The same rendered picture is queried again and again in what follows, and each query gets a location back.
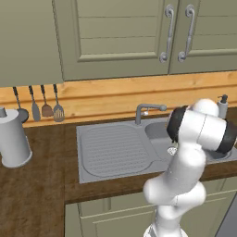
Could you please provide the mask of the grey sink tap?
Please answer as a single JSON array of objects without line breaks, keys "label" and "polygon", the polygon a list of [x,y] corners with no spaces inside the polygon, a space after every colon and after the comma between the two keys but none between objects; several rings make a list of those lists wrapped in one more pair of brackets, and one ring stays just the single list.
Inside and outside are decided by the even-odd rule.
[{"label": "grey sink tap", "polygon": [[136,118],[135,118],[135,124],[140,125],[141,124],[141,116],[142,115],[148,115],[148,110],[150,108],[158,109],[160,111],[166,111],[167,106],[166,105],[156,105],[156,104],[139,104],[136,108]]}]

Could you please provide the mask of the grey steel sink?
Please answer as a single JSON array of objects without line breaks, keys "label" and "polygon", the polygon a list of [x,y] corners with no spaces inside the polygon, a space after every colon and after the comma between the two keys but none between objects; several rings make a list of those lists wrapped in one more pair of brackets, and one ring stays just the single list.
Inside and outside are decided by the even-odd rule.
[{"label": "grey steel sink", "polygon": [[160,172],[177,149],[165,118],[79,126],[79,181],[89,183]]}]

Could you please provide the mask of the olive cupboard door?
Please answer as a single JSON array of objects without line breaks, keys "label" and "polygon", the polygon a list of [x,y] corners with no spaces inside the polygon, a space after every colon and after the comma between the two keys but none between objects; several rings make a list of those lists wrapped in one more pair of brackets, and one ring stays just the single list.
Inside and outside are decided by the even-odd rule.
[{"label": "olive cupboard door", "polygon": [[153,76],[168,73],[170,18],[179,0],[54,0],[66,81]]},{"label": "olive cupboard door", "polygon": [[180,0],[170,74],[237,70],[237,0]]}]

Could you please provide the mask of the grey slotted hanging turner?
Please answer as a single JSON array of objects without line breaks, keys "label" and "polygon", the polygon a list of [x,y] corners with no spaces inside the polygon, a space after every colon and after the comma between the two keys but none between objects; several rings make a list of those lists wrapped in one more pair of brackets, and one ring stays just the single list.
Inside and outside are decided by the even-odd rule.
[{"label": "grey slotted hanging turner", "polygon": [[58,98],[56,98],[56,105],[54,107],[54,121],[62,122],[65,119],[64,109],[58,103]]}]

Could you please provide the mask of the brown hanging spatula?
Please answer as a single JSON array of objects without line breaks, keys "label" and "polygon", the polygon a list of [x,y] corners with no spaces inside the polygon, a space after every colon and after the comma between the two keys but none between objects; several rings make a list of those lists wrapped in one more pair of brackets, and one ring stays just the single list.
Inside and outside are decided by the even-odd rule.
[{"label": "brown hanging spatula", "polygon": [[[42,91],[42,94],[43,94],[44,101],[46,101],[45,90],[44,90],[44,86],[43,85],[41,86],[41,91]],[[44,117],[47,117],[47,118],[48,117],[52,117],[54,115],[52,107],[50,107],[46,102],[42,106],[42,115]]]}]

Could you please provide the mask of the grey hanging spatula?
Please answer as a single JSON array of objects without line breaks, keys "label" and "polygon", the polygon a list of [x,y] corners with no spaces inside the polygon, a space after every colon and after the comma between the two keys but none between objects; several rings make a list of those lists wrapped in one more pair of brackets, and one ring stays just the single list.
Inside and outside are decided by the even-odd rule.
[{"label": "grey hanging spatula", "polygon": [[39,107],[37,106],[37,104],[35,102],[34,95],[33,95],[33,89],[32,89],[31,86],[29,86],[29,91],[30,91],[30,94],[31,94],[31,101],[32,101],[31,112],[32,112],[33,119],[35,121],[40,121],[41,120],[40,110],[39,110]]}]

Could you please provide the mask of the olive base cupboard run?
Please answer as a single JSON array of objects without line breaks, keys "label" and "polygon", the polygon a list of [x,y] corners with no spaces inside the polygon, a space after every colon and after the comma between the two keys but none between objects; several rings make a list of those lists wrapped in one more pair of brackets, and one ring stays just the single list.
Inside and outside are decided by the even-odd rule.
[{"label": "olive base cupboard run", "polygon": [[[234,195],[237,177],[206,181],[206,201],[182,216],[188,237],[215,237]],[[66,206],[65,237],[143,237],[155,220],[156,207],[142,193]]]}]

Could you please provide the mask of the black hanging ladle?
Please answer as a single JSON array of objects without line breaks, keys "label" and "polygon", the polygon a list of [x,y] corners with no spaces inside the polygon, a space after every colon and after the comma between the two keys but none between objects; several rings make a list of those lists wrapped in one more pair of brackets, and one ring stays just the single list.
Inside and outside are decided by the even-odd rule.
[{"label": "black hanging ladle", "polygon": [[20,106],[20,101],[19,101],[19,95],[18,95],[18,90],[16,87],[13,88],[13,92],[14,92],[14,95],[16,96],[16,99],[17,99],[17,103],[18,103],[18,112],[19,112],[19,118],[20,118],[20,121],[22,123],[26,122],[29,118],[29,112],[27,109],[25,108],[22,108]]}]

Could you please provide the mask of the grey soap dispenser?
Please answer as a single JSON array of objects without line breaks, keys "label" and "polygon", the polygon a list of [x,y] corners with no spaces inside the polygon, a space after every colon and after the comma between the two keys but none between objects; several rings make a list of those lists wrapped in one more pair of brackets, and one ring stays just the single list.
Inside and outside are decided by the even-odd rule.
[{"label": "grey soap dispenser", "polygon": [[219,97],[218,101],[218,109],[219,109],[219,117],[221,119],[226,118],[227,110],[228,110],[228,96],[226,94],[223,94]]}]

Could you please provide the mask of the white paper towel roll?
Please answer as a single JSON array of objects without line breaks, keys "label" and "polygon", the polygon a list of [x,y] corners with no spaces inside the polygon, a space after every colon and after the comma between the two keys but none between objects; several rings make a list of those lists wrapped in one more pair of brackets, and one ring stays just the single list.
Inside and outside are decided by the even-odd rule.
[{"label": "white paper towel roll", "polygon": [[32,150],[15,109],[0,107],[0,155],[7,168],[18,168],[27,164]]}]

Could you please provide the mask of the olive cupboard side panel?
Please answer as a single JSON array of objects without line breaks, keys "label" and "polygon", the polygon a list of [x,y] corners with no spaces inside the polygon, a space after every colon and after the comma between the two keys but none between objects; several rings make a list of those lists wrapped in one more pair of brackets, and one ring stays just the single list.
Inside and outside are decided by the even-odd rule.
[{"label": "olive cupboard side panel", "polygon": [[54,0],[0,0],[0,87],[63,81]]}]

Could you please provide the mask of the grey dishwasher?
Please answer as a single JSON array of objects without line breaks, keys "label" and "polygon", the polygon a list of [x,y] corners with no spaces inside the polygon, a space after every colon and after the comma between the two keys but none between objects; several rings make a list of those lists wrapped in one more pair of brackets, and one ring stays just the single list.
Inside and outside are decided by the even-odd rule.
[{"label": "grey dishwasher", "polygon": [[215,237],[237,237],[237,196],[232,201]]}]

